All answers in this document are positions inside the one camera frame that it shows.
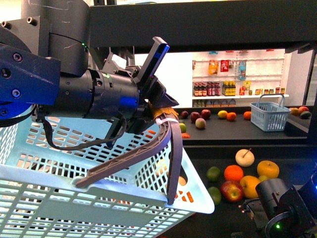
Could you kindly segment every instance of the metal beam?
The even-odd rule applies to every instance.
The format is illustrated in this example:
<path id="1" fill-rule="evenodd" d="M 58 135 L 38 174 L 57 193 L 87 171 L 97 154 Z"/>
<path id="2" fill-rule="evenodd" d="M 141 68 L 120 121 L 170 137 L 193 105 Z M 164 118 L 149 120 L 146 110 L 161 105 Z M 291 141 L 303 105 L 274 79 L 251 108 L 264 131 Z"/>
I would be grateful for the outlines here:
<path id="1" fill-rule="evenodd" d="M 91 47 L 148 53 L 160 36 L 170 52 L 289 48 L 317 40 L 316 12 L 316 0 L 92 6 Z"/>

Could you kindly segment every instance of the black cable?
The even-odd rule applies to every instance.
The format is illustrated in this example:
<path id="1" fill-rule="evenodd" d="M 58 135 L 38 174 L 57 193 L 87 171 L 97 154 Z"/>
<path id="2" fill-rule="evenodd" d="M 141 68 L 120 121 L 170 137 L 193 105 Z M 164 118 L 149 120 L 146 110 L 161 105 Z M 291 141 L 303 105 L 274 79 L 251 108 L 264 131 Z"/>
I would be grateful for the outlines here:
<path id="1" fill-rule="evenodd" d="M 43 120 L 43 128 L 45 131 L 46 140 L 48 141 L 48 144 L 52 148 L 57 149 L 57 150 L 73 151 L 73 150 L 85 149 L 85 148 L 88 148 L 88 147 L 91 147 L 94 145 L 100 145 L 100 144 L 116 141 L 117 139 L 119 139 L 120 137 L 123 136 L 123 134 L 125 133 L 126 127 L 127 127 L 126 119 L 123 118 L 123 119 L 121 119 L 121 121 L 123 122 L 122 123 L 122 130 L 121 130 L 120 134 L 117 135 L 116 137 L 114 137 L 113 139 L 97 139 L 94 141 L 81 143 L 77 146 L 72 146 L 72 147 L 59 147 L 59 146 L 54 145 L 54 143 L 53 143 L 53 129 L 52 129 L 51 124 L 46 119 Z"/>
<path id="2" fill-rule="evenodd" d="M 266 238 L 271 238 L 269 232 L 270 232 L 271 228 L 274 226 L 274 224 L 275 224 L 276 222 L 279 222 L 279 221 L 281 221 L 282 219 L 287 218 L 287 217 L 290 217 L 290 216 L 291 216 L 291 214 L 290 214 L 289 212 L 283 212 L 283 213 L 281 213 L 281 214 L 278 214 L 276 217 L 273 217 L 273 218 L 268 222 L 268 224 L 267 224 L 266 227 L 265 227 L 265 237 L 266 237 Z"/>
<path id="3" fill-rule="evenodd" d="M 18 124 L 24 120 L 26 120 L 30 115 L 33 114 L 33 112 L 35 111 L 36 107 L 34 107 L 32 109 L 32 111 L 24 116 L 20 116 L 18 118 L 10 118 L 7 120 L 0 120 L 0 127 L 9 127 L 9 126 L 13 126 L 15 124 Z"/>

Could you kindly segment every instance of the yellow apple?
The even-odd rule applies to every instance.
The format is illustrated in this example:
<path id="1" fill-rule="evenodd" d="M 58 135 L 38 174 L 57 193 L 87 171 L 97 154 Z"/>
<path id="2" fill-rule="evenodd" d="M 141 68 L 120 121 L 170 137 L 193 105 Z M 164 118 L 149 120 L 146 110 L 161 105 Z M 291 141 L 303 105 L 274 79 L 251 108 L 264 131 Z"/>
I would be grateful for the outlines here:
<path id="1" fill-rule="evenodd" d="M 242 167 L 248 167 L 254 162 L 254 154 L 246 149 L 239 150 L 236 154 L 236 162 Z"/>
<path id="2" fill-rule="evenodd" d="M 275 179 L 279 174 L 279 167 L 276 163 L 270 160 L 263 160 L 259 162 L 257 171 L 259 176 L 265 175 L 270 179 Z"/>
<path id="3" fill-rule="evenodd" d="M 258 198 L 258 193 L 256 191 L 256 186 L 260 183 L 261 181 L 254 176 L 244 176 L 240 180 L 240 185 L 243 188 L 243 194 L 246 198 L 248 199 L 253 199 L 253 198 Z"/>

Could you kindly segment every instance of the wall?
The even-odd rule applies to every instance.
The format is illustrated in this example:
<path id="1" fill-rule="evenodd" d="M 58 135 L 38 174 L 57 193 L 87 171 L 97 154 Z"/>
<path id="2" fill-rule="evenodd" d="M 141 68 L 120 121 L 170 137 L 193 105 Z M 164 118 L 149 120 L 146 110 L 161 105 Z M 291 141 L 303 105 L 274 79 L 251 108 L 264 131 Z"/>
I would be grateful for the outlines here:
<path id="1" fill-rule="evenodd" d="M 0 22 L 21 18 L 22 0 L 0 0 Z"/>
<path id="2" fill-rule="evenodd" d="M 143 65 L 147 55 L 136 55 L 135 64 Z M 167 53 L 156 76 L 179 108 L 192 106 L 192 53 Z"/>
<path id="3" fill-rule="evenodd" d="M 304 54 L 292 53 L 286 87 L 286 93 L 290 95 L 285 99 L 287 106 L 299 106 L 303 103 L 312 53 L 313 51 Z"/>

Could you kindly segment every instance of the shopping basket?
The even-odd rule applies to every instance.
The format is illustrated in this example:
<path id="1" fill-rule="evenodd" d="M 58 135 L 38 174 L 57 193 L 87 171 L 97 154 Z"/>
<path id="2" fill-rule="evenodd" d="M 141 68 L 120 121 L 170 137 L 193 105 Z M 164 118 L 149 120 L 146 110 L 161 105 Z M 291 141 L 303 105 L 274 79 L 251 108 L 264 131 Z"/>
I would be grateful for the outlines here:
<path id="1" fill-rule="evenodd" d="M 77 145 L 104 138 L 105 120 L 48 118 L 54 143 Z M 214 204 L 183 151 L 185 186 L 167 205 L 170 143 L 159 153 L 86 188 L 74 181 L 87 170 L 153 138 L 157 125 L 127 134 L 114 147 L 59 151 L 30 119 L 0 128 L 0 238 L 152 238 Z"/>
<path id="2" fill-rule="evenodd" d="M 260 102 L 264 96 L 280 95 L 280 103 Z M 264 94 L 256 103 L 251 103 L 251 122 L 263 131 L 283 131 L 291 110 L 284 107 L 284 95 Z"/>

